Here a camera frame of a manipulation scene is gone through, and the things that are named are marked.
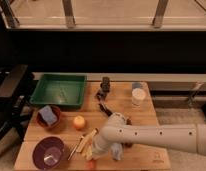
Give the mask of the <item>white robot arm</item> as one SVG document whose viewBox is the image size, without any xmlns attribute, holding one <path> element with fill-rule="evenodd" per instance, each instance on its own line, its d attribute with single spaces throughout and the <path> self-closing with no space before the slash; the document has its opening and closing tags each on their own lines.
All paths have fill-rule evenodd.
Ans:
<svg viewBox="0 0 206 171">
<path fill-rule="evenodd" d="M 206 124 L 127 125 L 123 114 L 113 113 L 93 137 L 87 159 L 100 158 L 114 143 L 142 144 L 206 156 Z"/>
</svg>

